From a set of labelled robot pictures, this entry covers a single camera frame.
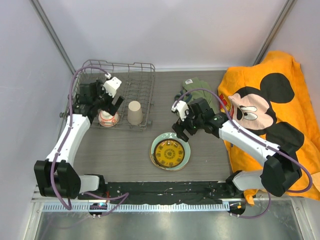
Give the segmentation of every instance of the wire dish rack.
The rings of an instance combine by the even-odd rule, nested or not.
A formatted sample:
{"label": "wire dish rack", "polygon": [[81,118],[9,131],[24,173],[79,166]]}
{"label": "wire dish rack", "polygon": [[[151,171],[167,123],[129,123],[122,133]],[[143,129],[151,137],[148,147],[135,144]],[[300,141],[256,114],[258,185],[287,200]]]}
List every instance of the wire dish rack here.
{"label": "wire dish rack", "polygon": [[[120,108],[118,109],[119,121],[112,127],[100,125],[98,116],[94,119],[92,127],[101,129],[125,129],[125,130],[144,130],[152,124],[150,120],[150,107],[153,105],[152,95],[155,84],[156,68],[151,63],[135,62],[133,64],[110,63],[104,60],[87,60],[84,66],[93,66],[102,68],[112,76],[122,81],[120,88],[115,96],[115,101],[119,96],[124,97]],[[94,82],[97,79],[105,80],[105,74],[98,69],[85,69],[78,75],[74,88],[73,97],[79,93],[79,84],[83,82]],[[128,122],[128,105],[131,101],[138,101],[141,104],[143,120],[139,125],[131,125]]]}

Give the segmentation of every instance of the wood grain surface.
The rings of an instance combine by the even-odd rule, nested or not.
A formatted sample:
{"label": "wood grain surface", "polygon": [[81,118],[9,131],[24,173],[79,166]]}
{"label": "wood grain surface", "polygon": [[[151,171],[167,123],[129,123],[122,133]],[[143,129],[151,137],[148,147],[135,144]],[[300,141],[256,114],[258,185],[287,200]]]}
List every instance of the wood grain surface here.
{"label": "wood grain surface", "polygon": [[225,71],[156,72],[153,90],[154,106],[150,110],[152,125],[143,131],[91,127],[85,134],[74,168],[79,175],[100,174],[108,182],[139,181],[214,181],[225,180],[231,173],[228,153],[221,139],[203,130],[191,136],[191,157],[179,171],[166,171],[150,160],[153,140],[172,132],[177,116],[171,113],[174,96],[183,80],[199,77],[216,91]]}

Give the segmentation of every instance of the white wall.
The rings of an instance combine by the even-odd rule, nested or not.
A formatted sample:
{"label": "white wall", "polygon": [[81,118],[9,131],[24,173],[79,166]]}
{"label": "white wall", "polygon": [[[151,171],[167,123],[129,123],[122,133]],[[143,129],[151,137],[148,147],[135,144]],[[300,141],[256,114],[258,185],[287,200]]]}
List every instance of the white wall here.
{"label": "white wall", "polygon": [[71,73],[27,0],[0,7],[0,239],[21,239],[34,164],[55,145]]}
{"label": "white wall", "polygon": [[286,0],[40,0],[76,68],[252,65]]}
{"label": "white wall", "polygon": [[[298,0],[269,50],[285,51],[301,63],[318,124],[320,124],[320,1]],[[305,199],[304,210],[320,239],[320,202]]]}

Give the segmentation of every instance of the white label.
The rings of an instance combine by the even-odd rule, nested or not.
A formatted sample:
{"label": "white label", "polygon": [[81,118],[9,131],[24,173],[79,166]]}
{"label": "white label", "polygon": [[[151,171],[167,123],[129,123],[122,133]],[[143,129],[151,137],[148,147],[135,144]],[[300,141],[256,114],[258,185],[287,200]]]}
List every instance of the white label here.
{"label": "white label", "polygon": [[191,79],[188,79],[187,81],[185,81],[185,84],[192,84],[193,81]]}

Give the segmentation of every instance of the orange towel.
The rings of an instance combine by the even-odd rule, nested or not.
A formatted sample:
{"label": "orange towel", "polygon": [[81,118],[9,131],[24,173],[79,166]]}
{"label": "orange towel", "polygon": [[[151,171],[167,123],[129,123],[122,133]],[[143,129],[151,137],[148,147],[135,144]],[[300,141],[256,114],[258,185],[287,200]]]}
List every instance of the orange towel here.
{"label": "orange towel", "polygon": [[[320,133],[300,64],[287,53],[271,51],[256,66],[230,67],[218,94],[241,126],[272,143],[294,146],[296,159],[312,175],[313,186],[304,193],[287,194],[320,200]],[[238,147],[226,141],[225,146],[234,172],[262,169]],[[290,189],[301,190],[307,185],[308,177],[302,171]],[[256,189],[246,190],[246,200],[253,204],[256,193]]]}

